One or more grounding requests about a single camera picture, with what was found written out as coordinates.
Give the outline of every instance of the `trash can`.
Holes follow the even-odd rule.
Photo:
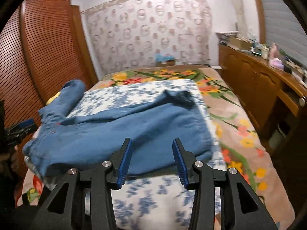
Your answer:
[[[273,135],[269,139],[269,145],[272,150],[276,150],[283,139],[288,135],[290,126],[282,121],[277,124],[277,129],[274,131]]]

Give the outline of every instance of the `drawer knob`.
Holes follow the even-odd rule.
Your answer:
[[[304,107],[306,104],[306,97],[300,98],[298,103],[300,104],[301,107]]]

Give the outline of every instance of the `wooden desk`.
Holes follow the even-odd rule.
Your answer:
[[[261,57],[219,46],[222,77],[238,96],[254,125],[296,213],[307,199],[307,97],[305,89],[291,74],[269,66]],[[277,124],[293,114],[290,132],[273,152],[268,140]]]

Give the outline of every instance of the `denim shirt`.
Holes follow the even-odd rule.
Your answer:
[[[63,174],[72,167],[93,168],[120,149],[126,137],[133,141],[128,174],[174,164],[175,138],[180,138],[198,160],[211,159],[213,141],[189,92],[165,90],[154,102],[66,118],[84,90],[82,81],[69,81],[59,97],[39,110],[39,135],[24,146],[23,153],[42,176]]]

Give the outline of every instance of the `wooden wardrobe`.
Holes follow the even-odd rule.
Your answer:
[[[70,0],[25,0],[0,34],[0,100],[5,127],[33,118],[69,80],[98,82],[85,42],[79,8]],[[27,136],[22,147],[32,136]],[[27,167],[22,161],[19,175]]]

